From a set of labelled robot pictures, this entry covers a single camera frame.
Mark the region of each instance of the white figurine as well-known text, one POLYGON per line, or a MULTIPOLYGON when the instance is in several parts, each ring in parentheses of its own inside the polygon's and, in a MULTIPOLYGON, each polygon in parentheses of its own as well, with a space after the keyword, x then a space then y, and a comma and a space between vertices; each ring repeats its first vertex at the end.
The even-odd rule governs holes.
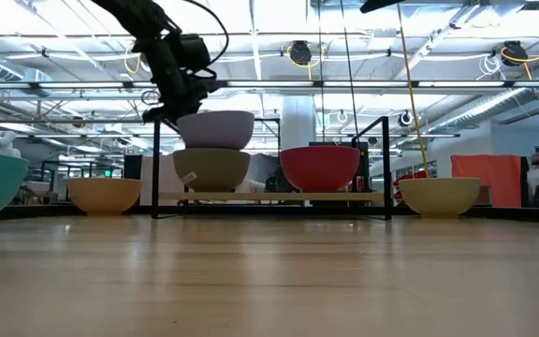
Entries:
POLYGON ((13 131, 0 131, 0 154, 20 158, 18 149, 14 149, 13 142, 16 133, 13 131))

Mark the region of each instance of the yellow cable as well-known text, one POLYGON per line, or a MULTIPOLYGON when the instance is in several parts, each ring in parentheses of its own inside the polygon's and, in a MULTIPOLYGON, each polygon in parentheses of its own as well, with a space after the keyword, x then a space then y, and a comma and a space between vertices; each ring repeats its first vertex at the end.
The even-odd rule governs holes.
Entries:
POLYGON ((421 158, 423 159, 423 169, 426 171, 426 178, 430 177, 430 168, 428 167, 428 151, 426 150, 421 135, 421 125, 419 124, 419 118, 417 118, 417 109, 415 106, 415 94, 413 92, 413 83, 411 82, 411 68, 409 67, 409 56, 407 55, 407 42, 404 38, 404 29, 402 29, 402 11, 401 4, 397 4, 399 10, 399 23, 401 24, 401 39, 402 39, 402 52, 404 54, 404 65, 407 69, 407 81, 409 84, 409 96, 411 97, 411 108, 413 112, 413 120, 415 122, 415 131, 417 132, 417 140, 419 140, 419 150, 421 150, 421 158))
POLYGON ((534 61, 538 61, 539 60, 539 57, 536 57, 536 58, 532 58, 532 59, 517 59, 515 57, 511 57, 511 56, 508 56, 507 54, 504 53, 504 51, 506 51, 506 47, 504 47, 502 50, 501 50, 501 55, 504 56, 505 58, 511 60, 511 61, 515 61, 515 62, 534 62, 534 61))
POLYGON ((525 66, 525 71, 528 73, 528 77, 530 78, 530 81, 533 80, 532 73, 530 72, 530 67, 528 66, 527 62, 523 64, 525 66))
POLYGON ((130 68, 130 66, 128 66, 128 48, 126 48, 126 53, 124 54, 124 67, 126 68, 126 71, 131 73, 131 74, 136 74, 138 73, 138 71, 140 70, 140 55, 138 56, 138 60, 137 60, 137 69, 135 70, 132 70, 130 68))
POLYGON ((311 68, 313 68, 314 66, 317 66, 319 65, 320 62, 322 62, 322 57, 324 57, 324 52, 326 51, 325 49, 322 48, 321 50, 321 56, 319 57, 319 60, 317 62, 315 62, 314 64, 312 65, 306 65, 306 66, 301 66, 299 65, 298 63, 296 63, 292 57, 290 57, 290 51, 292 50, 292 46, 288 47, 288 49, 286 50, 286 55, 288 56, 288 59, 290 60, 290 62, 292 62, 293 65, 295 66, 298 66, 298 67, 306 67, 308 72, 309 72, 309 81, 312 80, 312 75, 311 75, 311 68))

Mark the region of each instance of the wooden shelf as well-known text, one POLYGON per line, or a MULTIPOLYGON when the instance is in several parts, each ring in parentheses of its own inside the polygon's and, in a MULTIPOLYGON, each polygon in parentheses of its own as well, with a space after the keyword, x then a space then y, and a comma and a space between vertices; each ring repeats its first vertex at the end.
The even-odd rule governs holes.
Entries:
POLYGON ((160 193, 160 200, 210 201, 373 201, 384 202, 383 193, 160 193))

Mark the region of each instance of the red bowl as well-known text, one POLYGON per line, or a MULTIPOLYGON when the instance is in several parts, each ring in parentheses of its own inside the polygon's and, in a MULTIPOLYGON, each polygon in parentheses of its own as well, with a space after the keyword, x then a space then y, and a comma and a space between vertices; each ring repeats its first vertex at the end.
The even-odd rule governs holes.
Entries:
POLYGON ((303 192, 338 192, 355 177, 361 152, 343 146, 310 146, 282 151, 286 179, 303 192))

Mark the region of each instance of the tan bowl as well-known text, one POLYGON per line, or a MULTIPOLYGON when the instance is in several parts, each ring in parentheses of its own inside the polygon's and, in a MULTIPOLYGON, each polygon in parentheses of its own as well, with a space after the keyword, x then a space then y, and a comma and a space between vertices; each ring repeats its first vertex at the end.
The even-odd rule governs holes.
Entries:
POLYGON ((140 196, 140 180, 134 179, 70 179, 67 188, 76 206, 89 215, 120 215, 140 196))
POLYGON ((426 217, 457 217, 475 204, 482 181, 478 178, 433 178, 401 181, 409 207, 426 217))
POLYGON ((173 156, 176 173, 197 192, 232 191, 244 180, 251 161, 249 154, 224 149, 187 149, 173 156))

